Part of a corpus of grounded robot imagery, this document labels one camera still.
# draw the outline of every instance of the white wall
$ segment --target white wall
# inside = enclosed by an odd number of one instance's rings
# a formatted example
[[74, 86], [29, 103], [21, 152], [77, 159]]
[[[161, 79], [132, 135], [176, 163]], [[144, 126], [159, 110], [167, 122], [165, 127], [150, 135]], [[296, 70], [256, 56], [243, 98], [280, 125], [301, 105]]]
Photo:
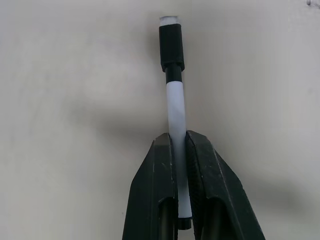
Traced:
[[121, 239], [131, 180], [168, 130], [158, 26], [172, 14], [188, 128], [238, 174], [267, 239], [319, 238], [319, 9], [1, 0], [2, 240]]

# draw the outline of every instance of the clamp jaw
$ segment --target clamp jaw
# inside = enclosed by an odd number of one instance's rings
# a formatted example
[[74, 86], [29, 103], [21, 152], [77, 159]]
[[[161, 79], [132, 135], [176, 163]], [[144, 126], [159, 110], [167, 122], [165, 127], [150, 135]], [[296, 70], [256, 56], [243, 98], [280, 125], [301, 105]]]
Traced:
[[[243, 186], [206, 136], [187, 131], [195, 240], [265, 240]], [[177, 240], [178, 188], [168, 133], [157, 137], [130, 188], [122, 240]]]

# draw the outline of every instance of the white cap tip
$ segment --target white cap tip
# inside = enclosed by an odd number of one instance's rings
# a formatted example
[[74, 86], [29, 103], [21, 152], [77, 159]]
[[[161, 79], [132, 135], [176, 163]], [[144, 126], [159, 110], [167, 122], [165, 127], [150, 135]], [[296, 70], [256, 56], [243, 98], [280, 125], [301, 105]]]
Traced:
[[179, 24], [177, 16], [162, 16], [160, 17], [160, 27], [172, 24]]

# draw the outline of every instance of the black band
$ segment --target black band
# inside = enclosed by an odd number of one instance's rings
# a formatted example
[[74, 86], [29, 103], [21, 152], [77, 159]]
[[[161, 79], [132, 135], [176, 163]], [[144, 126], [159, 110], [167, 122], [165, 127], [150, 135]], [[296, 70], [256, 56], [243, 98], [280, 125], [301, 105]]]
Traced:
[[185, 69], [184, 50], [182, 46], [182, 33], [180, 24], [159, 27], [160, 59], [163, 72], [171, 64]]
[[181, 67], [175, 63], [170, 64], [165, 69], [166, 83], [182, 82]]
[[188, 230], [191, 228], [191, 219], [192, 217], [178, 218], [178, 229], [179, 230]]

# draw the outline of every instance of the marker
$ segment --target marker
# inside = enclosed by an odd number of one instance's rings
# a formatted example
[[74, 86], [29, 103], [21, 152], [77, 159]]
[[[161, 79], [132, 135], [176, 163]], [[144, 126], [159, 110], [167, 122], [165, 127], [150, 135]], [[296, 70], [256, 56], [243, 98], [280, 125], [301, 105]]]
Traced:
[[181, 25], [176, 16], [160, 18], [160, 59], [166, 78], [169, 135], [178, 187], [178, 228], [191, 228], [191, 205], [189, 197], [185, 138], [187, 132], [182, 71], [185, 69]]

